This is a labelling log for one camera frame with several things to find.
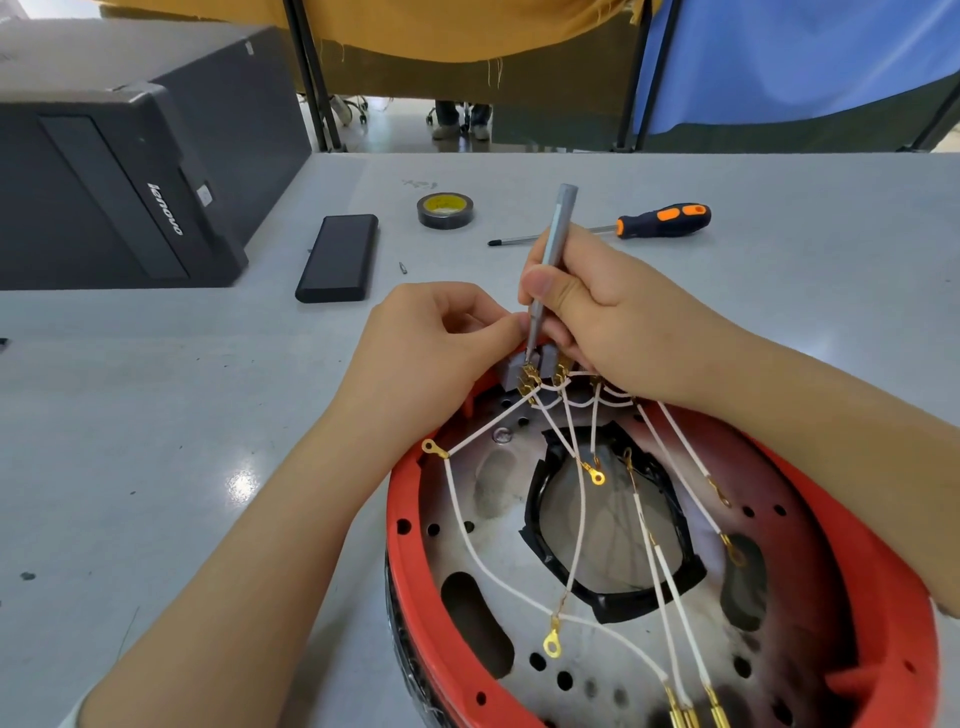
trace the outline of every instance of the gray pen-style screwdriver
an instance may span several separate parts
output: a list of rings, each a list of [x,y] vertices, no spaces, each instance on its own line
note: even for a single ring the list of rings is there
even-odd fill
[[[573,184],[561,184],[557,194],[557,206],[553,210],[553,220],[550,222],[550,232],[546,238],[546,248],[543,249],[543,265],[556,266],[564,259],[566,234],[570,229],[570,218],[573,216],[573,204],[577,201],[577,187]],[[543,326],[543,304],[534,301],[530,304],[530,335],[527,337],[526,363],[534,355],[537,339],[540,338],[540,329]]]

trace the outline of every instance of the black computer case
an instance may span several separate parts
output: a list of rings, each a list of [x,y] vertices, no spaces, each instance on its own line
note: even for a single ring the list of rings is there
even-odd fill
[[[279,33],[0,24],[0,289],[230,285],[310,155]]]

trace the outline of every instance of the person's legs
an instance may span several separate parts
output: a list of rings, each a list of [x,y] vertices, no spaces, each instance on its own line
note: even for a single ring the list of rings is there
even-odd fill
[[[474,104],[470,110],[470,132],[477,141],[490,139],[490,116],[493,109],[490,104]]]
[[[437,101],[437,126],[433,138],[452,139],[460,135],[460,112],[452,101]]]

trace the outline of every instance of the metal pole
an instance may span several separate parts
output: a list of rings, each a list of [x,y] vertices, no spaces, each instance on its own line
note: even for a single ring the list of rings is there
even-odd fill
[[[663,71],[666,68],[667,60],[670,56],[670,46],[673,44],[673,34],[677,30],[677,20],[680,18],[680,7],[684,0],[673,0],[670,5],[670,14],[666,17],[666,27],[663,29],[663,41],[660,43],[660,52],[657,54],[657,65],[654,68],[654,77],[650,82],[650,93],[647,95],[647,103],[643,108],[643,118],[640,121],[640,129],[636,133],[634,142],[634,151],[639,152],[643,149],[643,144],[647,140],[647,132],[650,129],[650,122],[653,120],[654,109],[657,106],[657,97],[660,95],[660,83],[663,81]]]
[[[636,105],[636,85],[640,81],[640,68],[643,65],[643,55],[647,52],[647,37],[650,35],[650,22],[653,18],[653,0],[642,0],[640,23],[636,29],[636,45],[634,59],[630,66],[630,81],[627,83],[627,93],[623,99],[623,111],[620,112],[620,127],[616,131],[615,152],[630,152],[627,146],[627,134],[630,131],[630,122],[634,120],[634,106]]]
[[[340,134],[337,132],[337,123],[333,119],[333,109],[330,108],[330,97],[326,92],[324,83],[324,72],[320,68],[320,56],[317,54],[317,45],[313,42],[313,34],[310,32],[310,20],[306,16],[306,9],[303,7],[303,0],[289,0],[293,3],[294,10],[297,13],[297,20],[300,23],[300,36],[303,41],[303,49],[306,51],[307,63],[310,66],[310,73],[313,81],[317,85],[317,99],[320,104],[320,110],[326,119],[326,130],[330,134],[330,146],[335,152],[343,151],[343,144],[340,143]]]
[[[924,148],[927,140],[937,130],[937,127],[940,126],[941,122],[944,120],[944,117],[950,113],[950,110],[957,104],[957,102],[960,102],[960,81],[957,82],[957,85],[954,86],[953,90],[947,95],[947,98],[937,109],[937,112],[933,114],[933,118],[930,120],[930,123],[924,127],[924,130],[920,132],[920,135],[914,140],[913,144],[910,145],[909,150],[911,152],[917,152]]]
[[[324,134],[324,122],[320,117],[320,109],[317,106],[317,93],[313,86],[313,79],[310,77],[310,67],[306,62],[306,54],[303,51],[303,40],[300,37],[300,24],[297,22],[297,14],[294,12],[291,0],[283,0],[283,9],[287,11],[287,24],[290,26],[290,38],[294,43],[297,65],[300,67],[300,77],[303,79],[303,92],[306,94],[306,105],[310,109],[313,131],[317,135],[317,145],[321,152],[325,152],[327,151],[327,147],[326,134]]]

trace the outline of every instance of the yellow fabric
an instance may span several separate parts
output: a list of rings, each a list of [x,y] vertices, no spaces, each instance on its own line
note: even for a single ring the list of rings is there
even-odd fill
[[[635,12],[642,0],[635,0]],[[303,0],[314,37],[408,59],[468,62],[561,43],[627,0]],[[662,0],[654,0],[654,11]],[[282,0],[121,0],[128,8],[287,27]]]

